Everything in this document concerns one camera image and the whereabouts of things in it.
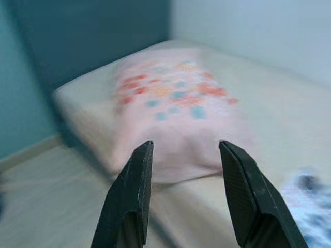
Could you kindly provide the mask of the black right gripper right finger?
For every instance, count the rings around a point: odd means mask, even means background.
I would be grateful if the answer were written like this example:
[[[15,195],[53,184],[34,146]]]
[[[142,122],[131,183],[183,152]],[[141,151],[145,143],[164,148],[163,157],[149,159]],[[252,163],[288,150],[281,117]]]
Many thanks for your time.
[[[281,194],[242,148],[220,141],[227,204],[240,247],[307,247]]]

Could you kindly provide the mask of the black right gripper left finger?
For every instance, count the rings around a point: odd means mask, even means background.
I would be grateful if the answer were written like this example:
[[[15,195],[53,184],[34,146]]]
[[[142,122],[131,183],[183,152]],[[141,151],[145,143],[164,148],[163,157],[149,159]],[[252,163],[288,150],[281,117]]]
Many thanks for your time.
[[[137,147],[108,190],[91,247],[143,247],[151,200],[152,141]]]

